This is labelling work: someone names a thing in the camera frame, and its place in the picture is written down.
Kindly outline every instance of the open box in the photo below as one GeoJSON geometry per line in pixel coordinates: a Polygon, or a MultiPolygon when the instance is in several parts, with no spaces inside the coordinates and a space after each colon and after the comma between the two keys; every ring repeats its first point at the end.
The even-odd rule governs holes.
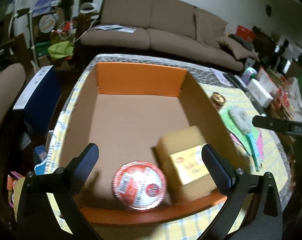
{"type": "Polygon", "coordinates": [[[85,218],[108,226],[161,223],[225,200],[218,190],[185,204],[170,205],[168,196],[159,207],[137,212],[126,210],[113,195],[112,179],[122,165],[147,161],[158,166],[153,153],[158,139],[194,125],[222,157],[241,167],[242,160],[219,114],[186,70],[98,63],[79,92],[59,161],[59,166],[65,167],[90,142],[99,147],[99,160],[74,198],[85,218]]]}

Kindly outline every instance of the red box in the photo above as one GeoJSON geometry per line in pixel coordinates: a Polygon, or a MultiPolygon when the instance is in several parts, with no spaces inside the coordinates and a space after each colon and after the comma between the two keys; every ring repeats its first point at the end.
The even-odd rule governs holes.
{"type": "Polygon", "coordinates": [[[255,39],[255,34],[251,30],[239,25],[236,31],[236,35],[242,37],[243,39],[252,42],[255,39]]]}

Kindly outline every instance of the gold can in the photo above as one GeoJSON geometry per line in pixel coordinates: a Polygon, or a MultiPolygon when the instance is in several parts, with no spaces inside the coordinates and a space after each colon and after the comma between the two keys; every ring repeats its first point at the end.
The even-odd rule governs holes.
{"type": "Polygon", "coordinates": [[[222,106],[225,104],[226,99],[220,93],[214,92],[211,96],[211,102],[212,102],[214,108],[217,111],[219,111],[222,108],[222,106]]]}

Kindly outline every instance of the brown pillow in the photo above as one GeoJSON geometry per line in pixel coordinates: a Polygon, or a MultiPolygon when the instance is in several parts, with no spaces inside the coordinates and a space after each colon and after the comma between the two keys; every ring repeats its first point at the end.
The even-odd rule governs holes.
{"type": "Polygon", "coordinates": [[[232,51],[234,57],[237,60],[240,60],[242,58],[252,58],[255,61],[259,62],[259,58],[257,57],[256,53],[253,51],[248,51],[246,48],[244,48],[240,43],[235,41],[234,39],[231,39],[228,36],[221,36],[218,38],[218,43],[221,47],[225,46],[230,51],[232,51]]]}
{"type": "Polygon", "coordinates": [[[227,22],[211,13],[195,11],[196,40],[219,48],[217,39],[224,35],[227,22]]]}

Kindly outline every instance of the yellow label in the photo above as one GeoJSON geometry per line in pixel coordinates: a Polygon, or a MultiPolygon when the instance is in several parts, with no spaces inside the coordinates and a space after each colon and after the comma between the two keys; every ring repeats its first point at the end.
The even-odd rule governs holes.
{"type": "Polygon", "coordinates": [[[202,161],[201,152],[203,145],[170,155],[173,166],[179,175],[181,185],[188,184],[209,174],[202,161]]]}

